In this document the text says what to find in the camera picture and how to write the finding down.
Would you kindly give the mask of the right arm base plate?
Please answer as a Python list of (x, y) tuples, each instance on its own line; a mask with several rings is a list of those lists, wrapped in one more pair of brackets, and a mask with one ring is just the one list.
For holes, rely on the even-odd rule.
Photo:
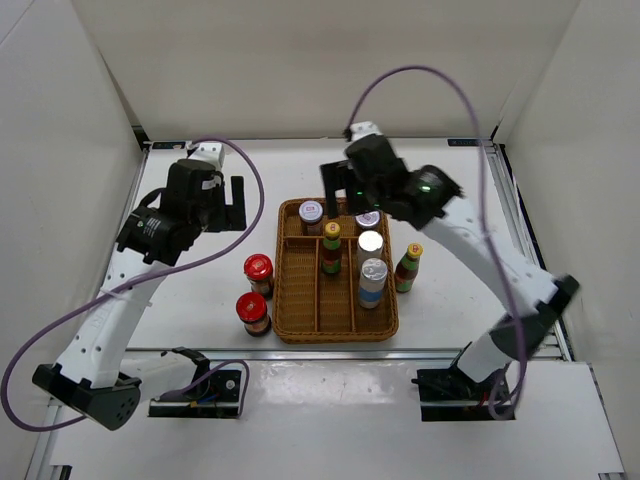
[(447, 368), (418, 369), (411, 383), (418, 389), (422, 422), (493, 421), (490, 408), (505, 420), (514, 420), (509, 413), (511, 400), (508, 383), (497, 382), (499, 371), (480, 383), (468, 379), (453, 363)]

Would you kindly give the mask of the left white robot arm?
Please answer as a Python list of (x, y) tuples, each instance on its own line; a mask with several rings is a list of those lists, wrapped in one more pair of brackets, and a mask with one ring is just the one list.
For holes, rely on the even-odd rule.
[(158, 287), (189, 268), (178, 265), (181, 254), (204, 233), (247, 235), (252, 228), (243, 177), (224, 177), (217, 161), (173, 163), (165, 186), (126, 218), (100, 295), (80, 310), (86, 318), (66, 349), (53, 363), (37, 366), (33, 384), (110, 431), (124, 426), (144, 401), (207, 397), (216, 369), (196, 350), (175, 347), (131, 364), (124, 356)]

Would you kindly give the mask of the white-lid spice jar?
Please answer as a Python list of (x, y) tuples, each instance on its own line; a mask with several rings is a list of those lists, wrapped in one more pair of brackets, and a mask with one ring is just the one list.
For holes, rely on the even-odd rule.
[(362, 213), (355, 217), (356, 226), (361, 232), (377, 230), (380, 221), (381, 215), (378, 211)]
[(305, 235), (321, 236), (323, 234), (322, 205), (315, 200), (306, 200), (299, 206), (299, 218)]

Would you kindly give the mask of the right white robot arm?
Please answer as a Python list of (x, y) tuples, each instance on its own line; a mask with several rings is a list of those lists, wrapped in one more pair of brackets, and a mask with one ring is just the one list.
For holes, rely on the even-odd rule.
[(450, 367), (452, 393), (470, 400), (495, 372), (513, 361), (528, 361), (577, 294), (579, 282), (571, 275), (553, 276), (510, 242), (483, 231), (479, 214), (453, 179), (434, 165), (409, 170), (386, 136), (362, 136), (344, 154), (343, 160), (320, 167), (329, 217), (337, 216), (336, 193), (344, 190), (350, 214), (379, 210), (410, 224), (454, 255), (505, 308)]

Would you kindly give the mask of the silver-cap pepper shaker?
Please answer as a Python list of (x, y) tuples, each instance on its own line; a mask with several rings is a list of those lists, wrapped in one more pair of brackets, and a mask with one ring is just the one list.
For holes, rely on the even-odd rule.
[(384, 247), (383, 236), (375, 230), (367, 230), (361, 233), (357, 239), (357, 261), (362, 268), (366, 260), (380, 259)]
[(373, 309), (379, 305), (387, 276), (388, 267), (383, 260), (370, 258), (363, 262), (358, 287), (358, 302), (361, 307)]

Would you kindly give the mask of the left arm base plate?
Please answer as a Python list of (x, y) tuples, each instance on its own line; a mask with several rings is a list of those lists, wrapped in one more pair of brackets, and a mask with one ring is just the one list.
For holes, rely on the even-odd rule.
[(243, 413), (250, 368), (244, 360), (225, 360), (213, 365), (203, 353), (186, 347), (163, 351), (194, 367), (184, 393), (164, 393), (149, 403), (148, 416), (164, 419), (239, 419)]

